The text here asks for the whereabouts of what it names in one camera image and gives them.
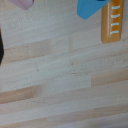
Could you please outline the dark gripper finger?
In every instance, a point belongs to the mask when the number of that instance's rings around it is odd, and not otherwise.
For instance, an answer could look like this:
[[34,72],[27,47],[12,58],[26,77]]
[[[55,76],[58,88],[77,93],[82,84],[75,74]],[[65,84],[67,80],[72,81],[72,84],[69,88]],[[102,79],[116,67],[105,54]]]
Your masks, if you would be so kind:
[[2,62],[3,56],[4,56],[4,47],[3,47],[3,40],[2,40],[1,30],[0,30],[0,64]]

